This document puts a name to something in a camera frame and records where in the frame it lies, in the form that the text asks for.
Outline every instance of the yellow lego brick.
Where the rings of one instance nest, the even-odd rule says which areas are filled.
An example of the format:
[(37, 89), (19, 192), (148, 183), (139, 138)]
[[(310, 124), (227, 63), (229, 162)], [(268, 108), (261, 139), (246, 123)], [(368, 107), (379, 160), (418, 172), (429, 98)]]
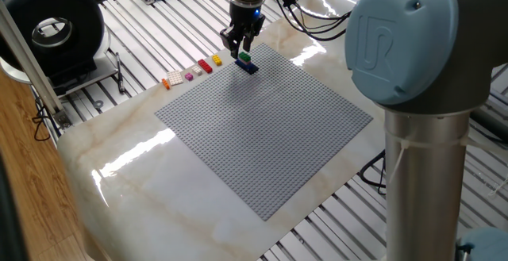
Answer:
[(217, 55), (213, 55), (212, 56), (212, 60), (214, 61), (214, 63), (218, 66), (222, 65), (222, 61), (221, 61), (221, 58), (219, 58), (219, 56)]

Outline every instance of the wooden surface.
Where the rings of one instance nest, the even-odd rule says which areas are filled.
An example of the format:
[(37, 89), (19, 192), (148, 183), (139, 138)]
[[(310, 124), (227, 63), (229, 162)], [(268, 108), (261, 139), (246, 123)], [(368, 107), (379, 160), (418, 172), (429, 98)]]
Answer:
[[(30, 259), (91, 261), (80, 242), (74, 202), (55, 146), (33, 139), (36, 126), (31, 118), (36, 113), (29, 87), (0, 71), (0, 152)], [(39, 137), (47, 135), (41, 126)]]

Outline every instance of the green lego brick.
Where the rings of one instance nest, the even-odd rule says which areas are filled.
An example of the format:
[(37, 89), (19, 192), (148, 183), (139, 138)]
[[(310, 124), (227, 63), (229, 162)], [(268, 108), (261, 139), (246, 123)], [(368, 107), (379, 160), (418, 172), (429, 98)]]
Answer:
[(240, 55), (238, 55), (238, 57), (240, 59), (242, 59), (243, 61), (245, 61), (246, 63), (250, 62), (251, 61), (251, 56), (247, 55), (246, 53), (244, 52), (241, 52)]

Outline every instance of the gray lego baseplate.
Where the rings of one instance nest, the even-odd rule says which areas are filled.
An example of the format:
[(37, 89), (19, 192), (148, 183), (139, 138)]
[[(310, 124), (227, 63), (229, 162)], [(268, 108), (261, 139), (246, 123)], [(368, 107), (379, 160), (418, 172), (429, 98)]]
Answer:
[(251, 57), (156, 116), (266, 221), (372, 118), (266, 44)]

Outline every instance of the white marble surface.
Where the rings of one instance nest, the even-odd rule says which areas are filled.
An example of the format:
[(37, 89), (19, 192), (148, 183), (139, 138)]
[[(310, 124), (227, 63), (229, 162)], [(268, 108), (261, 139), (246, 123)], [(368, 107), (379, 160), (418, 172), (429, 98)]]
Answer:
[[(300, 3), (331, 15), (355, 1)], [(255, 44), (263, 42), (374, 120), (266, 222), (154, 115), (207, 74), (169, 91), (154, 86), (70, 129), (58, 149), (79, 215), (113, 260), (256, 260), (383, 150), (383, 111), (353, 85), (343, 38), (321, 44), (281, 19)]]

